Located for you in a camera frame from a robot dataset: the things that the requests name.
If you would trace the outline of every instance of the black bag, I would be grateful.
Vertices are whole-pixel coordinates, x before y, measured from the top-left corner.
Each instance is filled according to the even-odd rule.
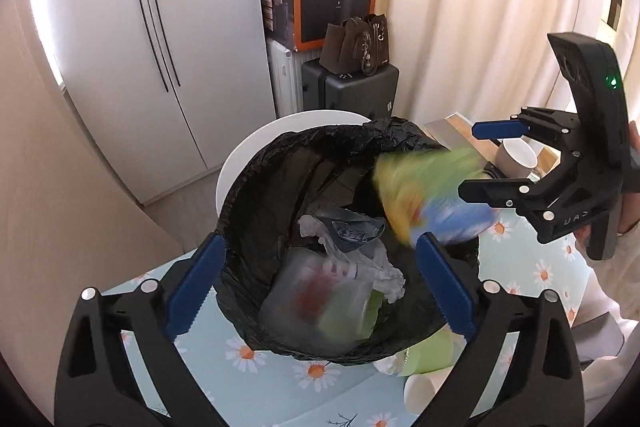
[[[371,180],[376,158],[385,152],[441,148],[415,124],[391,118],[362,126],[288,132],[252,158],[230,188],[220,214],[218,231],[226,240],[226,264],[215,285],[220,309],[249,347],[299,360],[322,358],[293,350],[258,323],[258,312],[287,249],[300,246],[324,253],[316,238],[300,237],[298,218],[321,196],[354,212],[382,217],[384,210]],[[383,359],[445,324],[420,275],[414,250],[402,245],[391,227],[385,227],[382,241],[389,261],[404,274],[404,296],[393,304],[384,302],[371,337],[330,362],[354,365]],[[478,269],[477,238],[447,251]]]

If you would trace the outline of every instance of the green object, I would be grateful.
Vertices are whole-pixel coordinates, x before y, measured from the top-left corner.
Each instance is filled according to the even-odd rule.
[[[618,80],[616,79],[615,76],[607,76],[605,77],[605,81],[607,82],[609,87],[612,87],[613,89],[618,89]]]
[[[405,351],[401,377],[430,373],[453,364],[454,343],[451,333],[444,327]]]
[[[383,154],[376,161],[373,181],[385,217],[405,245],[411,231],[428,224],[422,209],[433,198],[458,196],[458,186],[478,178],[482,164],[474,149]]]
[[[356,343],[362,338],[372,286],[369,280],[355,279],[339,283],[334,288],[318,320],[318,330],[328,341],[337,344]]]
[[[367,310],[364,312],[364,319],[360,327],[360,334],[358,336],[360,340],[364,341],[368,339],[371,333],[373,333],[373,328],[378,321],[378,312],[380,311],[380,306],[382,306],[383,298],[384,295],[379,291],[373,290],[371,292],[369,302],[367,303]]]

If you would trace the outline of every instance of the daisy print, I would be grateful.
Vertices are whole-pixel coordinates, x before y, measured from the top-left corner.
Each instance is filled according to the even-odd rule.
[[[520,295],[520,286],[515,281],[510,282],[507,286],[504,287],[504,289],[511,295]]]
[[[546,264],[542,259],[536,263],[536,271],[533,272],[534,280],[541,288],[549,288],[554,275],[551,272],[551,266]]]
[[[562,239],[562,254],[567,261],[575,261],[575,239],[569,235]]]
[[[521,217],[520,220],[524,223],[524,226],[527,229],[532,230],[533,232],[536,232],[536,229],[533,228],[533,225],[529,222],[529,219],[527,219],[526,217]]]
[[[237,367],[243,373],[247,368],[249,368],[249,372],[257,373],[258,366],[266,363],[264,361],[266,354],[261,351],[254,351],[240,337],[229,339],[226,341],[226,345],[233,348],[233,350],[226,352],[226,359],[233,360],[234,367]]]
[[[137,277],[133,277],[133,282],[136,284],[140,284],[146,279],[153,279],[151,272],[144,272],[142,275],[138,275]]]
[[[511,232],[513,232],[513,227],[507,221],[497,221],[494,226],[489,227],[487,232],[491,235],[494,241],[500,243],[503,239],[508,239],[511,237]]]
[[[392,418],[391,413],[373,415],[367,421],[367,427],[396,427],[397,418]]]
[[[131,331],[121,331],[120,338],[122,339],[124,347],[129,347],[129,344],[133,340],[133,333],[131,333]]]
[[[513,360],[513,353],[516,350],[515,344],[512,344],[510,347],[504,350],[503,354],[500,355],[500,359],[498,359],[498,363],[500,363],[500,374],[506,375],[509,367],[511,365],[511,360]]]
[[[299,380],[298,385],[306,389],[313,382],[316,392],[320,393],[330,385],[335,384],[336,376],[340,375],[340,370],[329,367],[330,362],[324,361],[299,361],[293,366],[294,377]]]
[[[578,314],[578,306],[570,305],[569,309],[566,311],[566,319],[569,321],[569,325],[574,325],[574,320],[576,315]]]

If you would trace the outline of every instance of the black door handle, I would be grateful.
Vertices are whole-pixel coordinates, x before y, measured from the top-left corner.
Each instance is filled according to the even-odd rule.
[[[164,45],[166,46],[166,52],[169,55],[169,62],[171,62],[172,70],[174,70],[175,82],[180,87],[180,80],[178,79],[178,72],[175,70],[174,58],[171,55],[171,49],[169,48],[169,42],[166,39],[166,33],[164,32],[164,24],[162,23],[162,14],[160,13],[160,6],[158,0],[154,0],[156,3],[156,11],[158,12],[158,20],[160,21],[160,31],[162,32],[162,38],[164,39]]]
[[[169,92],[169,88],[167,87],[166,81],[164,80],[164,75],[162,74],[162,68],[160,67],[160,61],[158,60],[158,54],[156,53],[156,48],[154,47],[153,41],[151,40],[151,31],[149,31],[149,24],[146,21],[146,14],[142,6],[142,0],[138,0],[138,2],[140,3],[140,11],[142,12],[142,19],[145,22],[146,36],[149,39],[149,45],[151,46],[151,51],[154,52],[154,58],[156,60],[156,66],[158,66],[158,73],[160,73],[160,78],[162,79],[162,85],[164,86],[164,90],[166,92]]]

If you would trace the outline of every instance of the wall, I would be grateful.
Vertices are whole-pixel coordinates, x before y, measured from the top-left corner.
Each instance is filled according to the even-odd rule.
[[[69,108],[69,111],[71,111],[71,114],[76,120],[78,127],[82,131],[82,135],[84,136],[84,139],[89,143],[89,145],[91,146],[91,150],[95,153],[98,160],[100,160],[100,165],[102,165],[102,167],[106,169],[106,171],[109,173],[111,178],[115,180],[118,186],[125,191],[129,199],[133,201],[135,204],[138,204],[138,206],[140,206],[139,203],[136,201],[135,196],[131,194],[131,191],[127,188],[127,185],[124,184],[124,182],[118,176],[117,172],[113,170],[113,167],[111,167],[111,164],[109,163],[107,158],[105,158],[104,154],[102,154],[102,151],[98,147],[98,144],[95,142],[94,137],[91,136],[91,133],[86,128],[84,121],[82,121],[82,117],[80,116],[80,113],[78,113],[78,109],[76,108],[74,101],[71,100],[71,95],[69,94],[68,90],[65,89],[64,92],[62,93],[62,96],[65,99],[65,102],[67,107]]]
[[[100,165],[50,73],[29,0],[0,0],[0,71],[0,350],[52,419],[80,291],[182,252]]]

